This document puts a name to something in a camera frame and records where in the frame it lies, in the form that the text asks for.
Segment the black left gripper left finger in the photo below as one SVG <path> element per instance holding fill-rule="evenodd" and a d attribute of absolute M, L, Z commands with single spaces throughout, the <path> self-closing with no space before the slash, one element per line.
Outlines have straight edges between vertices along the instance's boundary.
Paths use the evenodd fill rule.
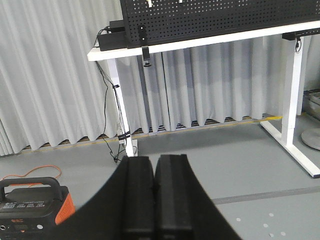
<path fill-rule="evenodd" d="M 153 186 L 153 169 L 148 157 L 123 157 L 100 190 L 51 230 L 51 239 L 154 239 Z"/>

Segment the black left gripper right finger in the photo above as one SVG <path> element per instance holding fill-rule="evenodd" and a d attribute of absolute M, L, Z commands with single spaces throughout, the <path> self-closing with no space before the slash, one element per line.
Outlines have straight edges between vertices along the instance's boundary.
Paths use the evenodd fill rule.
<path fill-rule="evenodd" d="M 185 154 L 163 154 L 155 170 L 160 240 L 239 240 L 197 179 Z"/>

